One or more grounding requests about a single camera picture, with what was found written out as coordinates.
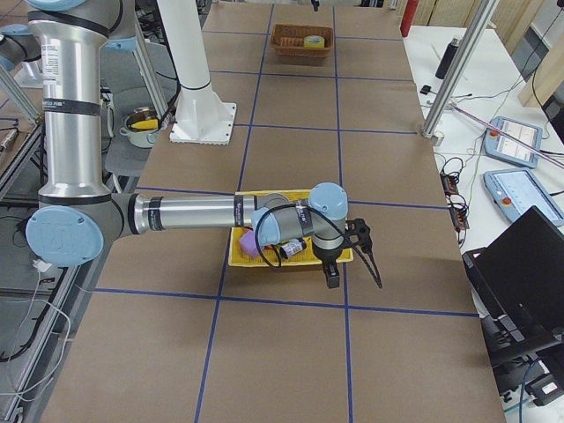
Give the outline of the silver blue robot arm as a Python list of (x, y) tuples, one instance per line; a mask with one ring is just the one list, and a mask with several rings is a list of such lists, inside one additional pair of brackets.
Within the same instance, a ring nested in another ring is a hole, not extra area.
[(280, 194), (152, 197), (117, 194), (102, 181), (100, 51), (110, 42), (136, 47), (131, 1), (32, 1), (28, 23), (41, 45), (48, 180), (26, 240), (44, 261), (74, 267), (115, 240), (176, 228), (250, 227), (259, 246), (310, 237), (327, 285), (339, 284), (347, 247), (348, 200), (337, 184), (316, 185), (291, 202)]

